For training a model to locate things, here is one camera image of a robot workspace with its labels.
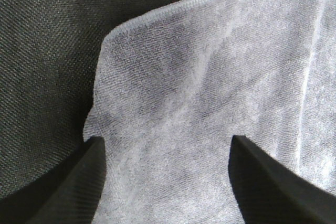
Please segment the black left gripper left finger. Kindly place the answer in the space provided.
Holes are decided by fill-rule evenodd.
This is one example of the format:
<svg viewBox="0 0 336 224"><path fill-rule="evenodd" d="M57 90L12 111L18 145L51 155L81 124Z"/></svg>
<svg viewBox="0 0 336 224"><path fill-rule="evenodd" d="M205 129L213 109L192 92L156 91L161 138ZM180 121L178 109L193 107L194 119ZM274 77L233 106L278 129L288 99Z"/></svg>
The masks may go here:
<svg viewBox="0 0 336 224"><path fill-rule="evenodd" d="M1 199L1 223L91 223L106 179L102 137L91 137L55 168Z"/></svg>

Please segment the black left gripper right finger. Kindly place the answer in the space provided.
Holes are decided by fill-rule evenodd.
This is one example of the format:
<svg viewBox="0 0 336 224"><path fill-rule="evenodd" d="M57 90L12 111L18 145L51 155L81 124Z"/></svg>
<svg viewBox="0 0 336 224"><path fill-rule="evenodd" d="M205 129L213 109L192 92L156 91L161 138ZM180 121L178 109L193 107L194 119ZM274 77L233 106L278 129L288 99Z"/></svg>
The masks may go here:
<svg viewBox="0 0 336 224"><path fill-rule="evenodd" d="M297 176L245 136L232 137L228 175L245 223L335 223L335 196Z"/></svg>

